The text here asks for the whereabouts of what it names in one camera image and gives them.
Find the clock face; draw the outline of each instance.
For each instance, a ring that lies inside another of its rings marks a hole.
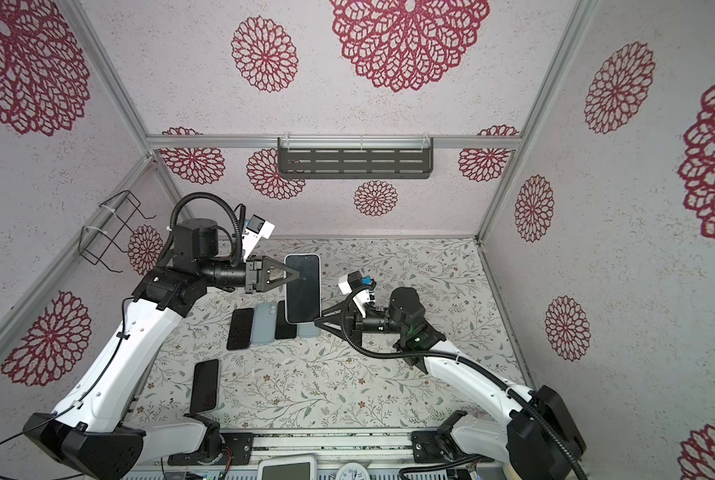
[[[341,467],[336,480],[371,480],[368,471],[359,463],[347,463]]]

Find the white digital scale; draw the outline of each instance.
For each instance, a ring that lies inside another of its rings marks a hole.
[[[263,460],[256,480],[317,480],[317,460],[311,455]],[[371,477],[365,467],[351,462],[339,468],[334,480],[371,480]]]

